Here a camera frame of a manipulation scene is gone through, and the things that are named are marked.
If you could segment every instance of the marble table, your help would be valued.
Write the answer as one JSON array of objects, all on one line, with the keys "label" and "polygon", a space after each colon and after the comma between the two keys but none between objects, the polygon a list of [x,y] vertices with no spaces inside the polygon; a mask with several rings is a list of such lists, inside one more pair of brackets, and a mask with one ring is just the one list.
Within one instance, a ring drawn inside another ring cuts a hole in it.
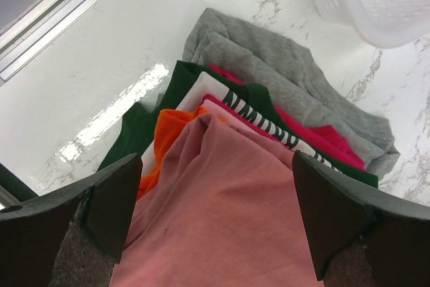
[{"label": "marble table", "polygon": [[38,194],[93,173],[121,115],[166,89],[206,7],[309,47],[339,93],[390,120],[402,155],[380,188],[430,206],[430,38],[374,48],[312,0],[101,0],[0,88],[0,161]]}]

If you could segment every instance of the dark green fabric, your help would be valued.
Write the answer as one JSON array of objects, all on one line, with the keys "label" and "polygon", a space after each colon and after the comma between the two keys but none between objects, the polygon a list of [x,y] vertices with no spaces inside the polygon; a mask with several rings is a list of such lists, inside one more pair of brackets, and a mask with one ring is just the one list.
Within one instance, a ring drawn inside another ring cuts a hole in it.
[{"label": "dark green fabric", "polygon": [[18,177],[14,176],[2,164],[0,164],[0,186],[20,202],[38,197],[32,189],[20,181]]},{"label": "dark green fabric", "polygon": [[[154,129],[160,111],[162,109],[175,109],[191,89],[194,82],[196,82],[201,72],[207,72],[215,79],[228,86],[241,99],[257,110],[264,118],[271,120],[280,128],[298,137],[298,135],[284,123],[281,116],[277,113],[270,100],[270,94],[267,88],[263,85],[256,83],[238,85],[225,79],[208,67],[201,67],[197,64],[177,61],[172,79],[160,105],[150,113],[147,112],[142,105],[137,103],[124,114],[120,136],[101,163],[99,169],[102,169],[131,153],[142,155],[154,139]],[[318,149],[315,149],[315,151],[345,175],[378,188],[377,176],[337,161]]]}]

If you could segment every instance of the marble countertop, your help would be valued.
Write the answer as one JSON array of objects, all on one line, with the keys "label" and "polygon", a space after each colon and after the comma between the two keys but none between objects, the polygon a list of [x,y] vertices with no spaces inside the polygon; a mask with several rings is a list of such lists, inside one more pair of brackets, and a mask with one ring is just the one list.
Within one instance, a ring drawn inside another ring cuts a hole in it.
[{"label": "marble countertop", "polygon": [[381,190],[430,206],[430,38],[381,50],[312,0],[101,0],[0,88],[0,161],[38,194],[93,173],[138,99],[153,106],[206,7],[309,47],[330,84],[390,120]]}]

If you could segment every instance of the pile of clothes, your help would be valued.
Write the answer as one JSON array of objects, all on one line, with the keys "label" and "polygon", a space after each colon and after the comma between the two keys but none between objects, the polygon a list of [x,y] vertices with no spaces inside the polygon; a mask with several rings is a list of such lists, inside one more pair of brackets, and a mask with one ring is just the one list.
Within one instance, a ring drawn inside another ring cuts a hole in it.
[{"label": "pile of clothes", "polygon": [[184,47],[100,165],[143,162],[111,287],[323,286],[293,156],[377,188],[399,157],[389,122],[339,95],[308,49],[241,19],[206,9]]}]

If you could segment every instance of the orange cloth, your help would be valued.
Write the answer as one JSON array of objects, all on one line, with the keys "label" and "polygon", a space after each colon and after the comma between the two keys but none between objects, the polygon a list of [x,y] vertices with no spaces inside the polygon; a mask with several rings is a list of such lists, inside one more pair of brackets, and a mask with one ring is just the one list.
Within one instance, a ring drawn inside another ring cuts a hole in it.
[{"label": "orange cloth", "polygon": [[170,149],[177,137],[189,122],[197,118],[200,114],[205,114],[209,110],[198,107],[194,112],[185,112],[173,109],[161,110],[154,135],[154,153],[157,166],[145,176],[140,178],[139,192],[137,200],[151,191],[159,181],[161,163],[164,155]]}]

